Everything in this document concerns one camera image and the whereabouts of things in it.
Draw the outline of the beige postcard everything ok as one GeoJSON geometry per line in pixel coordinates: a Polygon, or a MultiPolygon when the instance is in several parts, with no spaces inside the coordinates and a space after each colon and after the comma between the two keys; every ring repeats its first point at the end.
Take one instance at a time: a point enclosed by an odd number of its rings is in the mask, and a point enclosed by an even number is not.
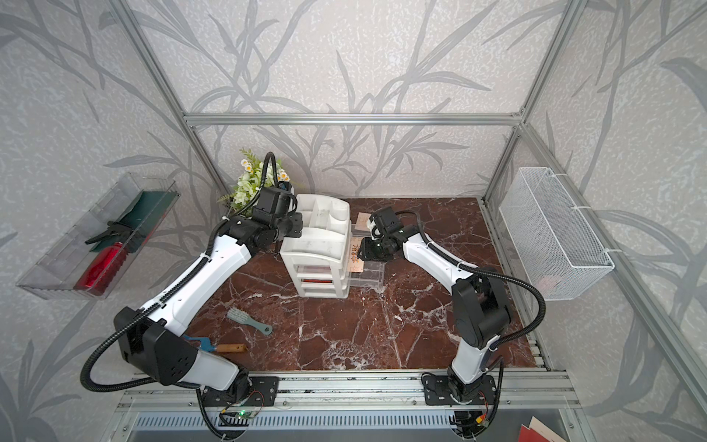
{"type": "Polygon", "coordinates": [[[358,256],[361,244],[362,238],[353,237],[353,239],[351,239],[348,264],[348,268],[351,273],[360,274],[364,272],[365,262],[358,256]]]}

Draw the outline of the beige postcard red characters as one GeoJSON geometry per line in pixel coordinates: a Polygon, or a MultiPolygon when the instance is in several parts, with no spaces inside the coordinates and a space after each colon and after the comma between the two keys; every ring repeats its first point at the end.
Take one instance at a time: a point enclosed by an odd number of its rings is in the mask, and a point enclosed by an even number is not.
{"type": "Polygon", "coordinates": [[[370,213],[360,212],[355,221],[355,230],[360,232],[370,231],[370,213]]]}

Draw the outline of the white plastic drawer organizer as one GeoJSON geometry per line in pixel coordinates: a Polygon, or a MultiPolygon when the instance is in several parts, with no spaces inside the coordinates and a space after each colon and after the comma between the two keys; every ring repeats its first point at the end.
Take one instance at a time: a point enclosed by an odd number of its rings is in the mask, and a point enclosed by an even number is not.
{"type": "Polygon", "coordinates": [[[352,238],[350,204],[327,195],[298,195],[303,233],[286,238],[280,254],[296,292],[302,298],[344,299],[349,295],[349,252],[352,238]],[[304,284],[327,279],[332,284],[304,284]]]}

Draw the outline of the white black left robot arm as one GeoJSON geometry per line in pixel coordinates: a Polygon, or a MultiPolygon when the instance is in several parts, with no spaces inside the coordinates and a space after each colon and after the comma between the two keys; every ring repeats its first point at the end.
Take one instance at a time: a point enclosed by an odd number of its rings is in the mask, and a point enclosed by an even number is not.
{"type": "Polygon", "coordinates": [[[303,217],[287,213],[274,225],[246,217],[224,220],[212,232],[209,247],[177,280],[134,311],[125,308],[114,319],[123,360],[141,370],[149,382],[188,384],[221,392],[239,392],[248,384],[244,369],[213,352],[198,349],[182,335],[201,307],[232,274],[262,250],[285,238],[299,238],[303,217]]]}

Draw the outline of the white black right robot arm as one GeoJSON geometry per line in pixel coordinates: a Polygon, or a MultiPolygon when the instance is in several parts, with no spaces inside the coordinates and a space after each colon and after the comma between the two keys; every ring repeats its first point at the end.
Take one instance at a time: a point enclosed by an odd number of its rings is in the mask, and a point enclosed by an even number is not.
{"type": "Polygon", "coordinates": [[[405,225],[403,211],[386,207],[368,217],[357,252],[365,262],[389,262],[399,256],[417,265],[443,285],[451,296],[454,328],[460,337],[449,377],[460,387],[471,386],[487,370],[493,347],[512,322],[503,281],[492,268],[462,261],[429,239],[418,225],[405,225]]]}

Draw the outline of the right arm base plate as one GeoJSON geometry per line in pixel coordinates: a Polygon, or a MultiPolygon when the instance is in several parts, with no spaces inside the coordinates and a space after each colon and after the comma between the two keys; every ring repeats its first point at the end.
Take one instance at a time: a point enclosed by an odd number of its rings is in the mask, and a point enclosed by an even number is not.
{"type": "Polygon", "coordinates": [[[498,393],[495,379],[487,374],[464,384],[456,376],[423,372],[421,383],[425,404],[431,406],[491,405],[496,402],[498,393]]]}

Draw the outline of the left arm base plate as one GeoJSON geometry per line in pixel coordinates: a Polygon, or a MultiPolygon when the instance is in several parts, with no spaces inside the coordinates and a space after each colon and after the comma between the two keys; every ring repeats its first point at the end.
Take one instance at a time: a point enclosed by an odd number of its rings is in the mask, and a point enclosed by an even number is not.
{"type": "Polygon", "coordinates": [[[203,394],[206,407],[237,405],[246,407],[272,407],[277,396],[280,379],[276,376],[255,376],[237,380],[229,390],[208,389],[203,394]]]}

